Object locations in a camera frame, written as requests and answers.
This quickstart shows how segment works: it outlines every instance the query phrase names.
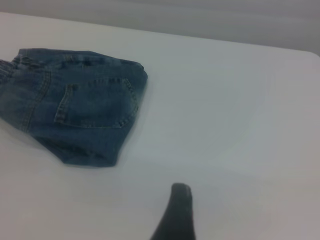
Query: stitching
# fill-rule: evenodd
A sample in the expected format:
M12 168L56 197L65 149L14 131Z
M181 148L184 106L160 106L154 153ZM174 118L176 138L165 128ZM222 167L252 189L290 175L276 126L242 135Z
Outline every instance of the stitching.
M35 108L40 104L40 102L42 101L42 99L46 95L46 93L49 89L50 83L51 83L51 72L49 70L45 70L42 86L40 87L39 93L36 96L33 103L30 103L30 105L28 106L28 108L24 114L24 117L23 117L23 120L21 123L21 127L20 127L20 129L23 132L27 133L29 131L30 121L31 121L32 115L35 111Z
M61 124L65 124L65 118L67 115L67 111L66 108L70 102L70 97L72 97L72 88L73 88L74 84L68 84L65 86L65 93L64 96L58 106L58 109L56 111L54 120L57 123L61 123Z

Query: white surface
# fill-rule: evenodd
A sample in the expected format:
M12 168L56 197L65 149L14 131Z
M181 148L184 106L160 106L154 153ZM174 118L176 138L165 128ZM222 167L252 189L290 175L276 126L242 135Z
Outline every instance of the white surface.
M0 11L320 55L319 0L1 0Z
M312 53L0 13L0 59L91 50L141 63L116 167L63 165L0 122L0 239L148 240L172 183L198 240L320 238L320 59Z

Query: black object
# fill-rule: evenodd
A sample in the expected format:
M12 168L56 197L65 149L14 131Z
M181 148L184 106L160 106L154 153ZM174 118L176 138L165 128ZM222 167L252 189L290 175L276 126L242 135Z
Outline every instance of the black object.
M151 240L196 240L192 194L188 185L172 185L168 206Z

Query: denim fabric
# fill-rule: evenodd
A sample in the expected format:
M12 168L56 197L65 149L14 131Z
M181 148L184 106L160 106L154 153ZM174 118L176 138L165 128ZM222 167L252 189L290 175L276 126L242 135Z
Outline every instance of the denim fabric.
M66 164L114 166L147 78L137 62L91 51L21 49L0 60L0 117Z

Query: jeans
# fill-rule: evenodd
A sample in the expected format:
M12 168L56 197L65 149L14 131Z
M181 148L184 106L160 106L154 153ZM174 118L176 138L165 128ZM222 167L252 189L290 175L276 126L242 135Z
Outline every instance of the jeans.
M91 51L21 49L0 60L0 117L65 164L111 167L147 78L137 62Z

